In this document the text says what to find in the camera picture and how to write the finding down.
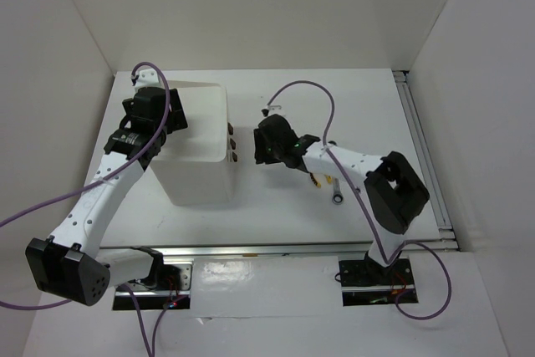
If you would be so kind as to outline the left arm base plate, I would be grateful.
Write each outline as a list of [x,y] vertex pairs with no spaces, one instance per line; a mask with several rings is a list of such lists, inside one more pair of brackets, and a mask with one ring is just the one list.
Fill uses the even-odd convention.
[[126,286],[135,295],[140,310],[187,310],[191,307],[192,274],[192,262],[165,263],[156,285],[148,286],[137,279]]

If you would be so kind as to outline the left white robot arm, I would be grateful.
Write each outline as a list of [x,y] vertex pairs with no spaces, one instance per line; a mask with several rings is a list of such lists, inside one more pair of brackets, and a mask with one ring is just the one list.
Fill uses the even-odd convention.
[[87,306],[109,287],[137,282],[158,288],[170,271],[161,252],[131,247],[107,258],[100,244],[131,187],[172,132],[188,124],[176,89],[143,87],[122,103],[125,117],[106,145],[93,188],[82,193],[47,239],[34,238],[25,256],[39,290]]

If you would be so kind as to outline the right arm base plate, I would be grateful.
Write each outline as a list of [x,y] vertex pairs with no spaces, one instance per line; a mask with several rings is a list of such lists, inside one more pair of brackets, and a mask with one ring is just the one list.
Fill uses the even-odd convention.
[[374,276],[364,260],[339,261],[334,279],[341,285],[344,307],[418,303],[415,280],[408,258],[399,259],[386,275]]

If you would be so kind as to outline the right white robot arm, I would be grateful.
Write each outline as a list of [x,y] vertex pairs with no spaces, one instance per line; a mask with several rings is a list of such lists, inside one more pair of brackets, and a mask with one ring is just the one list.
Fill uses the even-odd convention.
[[410,224],[430,200],[425,184],[405,156],[365,155],[314,135],[297,136],[281,115],[271,115],[253,131],[255,161],[345,181],[370,224],[374,241],[364,256],[364,272],[384,283],[394,272]]

